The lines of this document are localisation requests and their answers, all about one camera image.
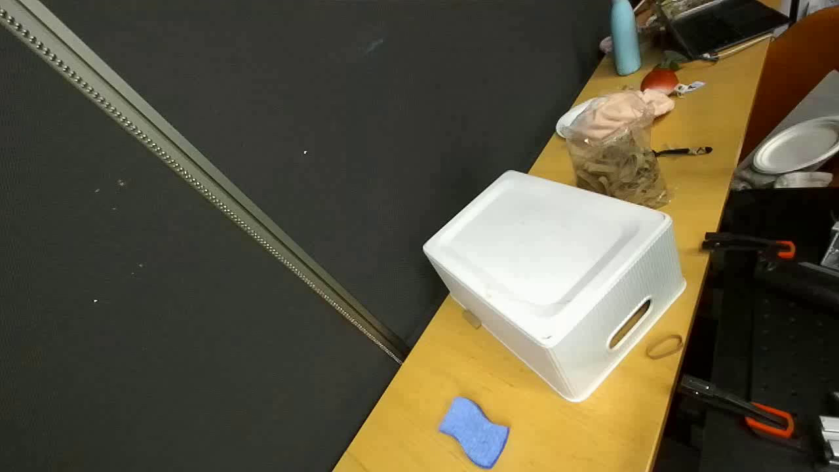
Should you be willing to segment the clear bag of rubber bands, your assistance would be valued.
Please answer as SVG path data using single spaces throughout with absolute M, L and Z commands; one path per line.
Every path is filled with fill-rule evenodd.
M 591 115 L 579 115 L 565 133 L 574 182 L 583 188 L 645 208 L 670 201 L 658 157 L 652 150 L 648 115 L 606 129 L 596 129 Z

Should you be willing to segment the white plastic storage box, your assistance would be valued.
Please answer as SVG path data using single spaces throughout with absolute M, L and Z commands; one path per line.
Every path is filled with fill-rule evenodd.
M 423 251 L 451 297 L 566 401 L 586 401 L 687 287 L 667 212 L 519 170 Z

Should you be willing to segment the white plate under cloth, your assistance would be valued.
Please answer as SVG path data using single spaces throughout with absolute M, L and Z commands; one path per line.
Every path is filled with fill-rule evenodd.
M 586 100 L 574 107 L 569 107 L 558 120 L 557 120 L 557 136 L 566 140 L 572 132 L 572 123 L 594 106 L 594 100 Z

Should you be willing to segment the blue sponge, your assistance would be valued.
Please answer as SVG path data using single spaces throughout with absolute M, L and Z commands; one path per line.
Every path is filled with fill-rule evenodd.
M 473 398 L 455 398 L 438 424 L 438 431 L 455 437 L 463 453 L 482 469 L 490 469 L 510 440 L 510 427 L 494 423 Z

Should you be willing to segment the peach cloth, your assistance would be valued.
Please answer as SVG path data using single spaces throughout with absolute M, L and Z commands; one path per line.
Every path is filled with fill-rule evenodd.
M 596 98 L 574 127 L 589 136 L 610 136 L 620 129 L 662 119 L 674 111 L 674 100 L 658 90 L 652 91 L 613 91 Z

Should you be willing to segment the black plastic spoon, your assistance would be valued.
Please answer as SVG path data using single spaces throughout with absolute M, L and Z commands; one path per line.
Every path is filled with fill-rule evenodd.
M 667 148 L 667 150 L 653 150 L 655 157 L 697 157 L 697 155 L 711 155 L 713 148 Z

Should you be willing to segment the light blue bottle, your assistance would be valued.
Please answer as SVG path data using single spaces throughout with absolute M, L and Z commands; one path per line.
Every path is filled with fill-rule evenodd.
M 612 0 L 612 56 L 613 69 L 627 75 L 640 69 L 634 7 L 631 0 Z

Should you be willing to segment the red round object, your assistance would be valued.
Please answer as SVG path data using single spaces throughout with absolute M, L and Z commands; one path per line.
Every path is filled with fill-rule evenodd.
M 640 81 L 644 91 L 671 95 L 676 87 L 679 87 L 679 75 L 671 69 L 652 69 Z

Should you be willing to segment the dark laptop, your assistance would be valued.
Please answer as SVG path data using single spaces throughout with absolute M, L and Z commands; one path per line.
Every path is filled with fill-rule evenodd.
M 789 24 L 764 0 L 658 0 L 658 14 L 693 61 L 716 61 Z

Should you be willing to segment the black orange clamp far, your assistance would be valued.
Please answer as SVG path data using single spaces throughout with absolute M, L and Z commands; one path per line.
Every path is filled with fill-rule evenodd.
M 705 233 L 700 250 L 705 251 L 756 251 L 766 260 L 794 260 L 797 243 L 789 238 L 760 238 L 760 235 L 743 235 L 743 233 Z

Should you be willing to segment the black orange clamp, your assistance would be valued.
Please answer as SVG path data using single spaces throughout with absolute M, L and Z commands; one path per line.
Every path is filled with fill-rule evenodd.
M 741 418 L 743 424 L 756 436 L 793 440 L 797 433 L 797 423 L 788 408 L 734 395 L 731 391 L 724 391 L 703 378 L 684 376 L 679 380 L 679 391 L 703 406 Z
M 756 251 L 766 260 L 794 260 L 797 243 L 789 238 L 760 238 L 760 235 L 743 235 L 743 233 L 705 233 L 700 250 L 705 251 Z

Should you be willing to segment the black orange clamp near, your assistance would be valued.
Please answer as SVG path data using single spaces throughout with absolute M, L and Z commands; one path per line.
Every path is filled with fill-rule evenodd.
M 741 418 L 743 424 L 756 436 L 793 440 L 797 433 L 797 423 L 788 408 L 734 395 L 731 391 L 724 391 L 703 378 L 684 376 L 679 380 L 679 391 L 703 406 Z

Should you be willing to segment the white plate on right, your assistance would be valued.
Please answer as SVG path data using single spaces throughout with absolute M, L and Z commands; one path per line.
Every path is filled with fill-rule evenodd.
M 831 159 L 839 153 L 839 119 L 825 115 L 794 123 L 777 136 L 766 140 L 754 167 L 760 174 L 781 175 L 793 170 L 805 170 Z

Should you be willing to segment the metal slotted rail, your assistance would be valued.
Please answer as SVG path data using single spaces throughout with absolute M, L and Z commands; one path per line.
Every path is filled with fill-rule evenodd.
M 313 254 L 307 254 L 258 201 L 253 201 L 206 153 L 164 119 L 122 74 L 115 74 L 42 0 L 0 0 L 0 27 L 132 133 L 164 165 L 202 195 L 273 260 L 329 302 L 349 325 L 397 364 L 410 347 L 363 306 Z

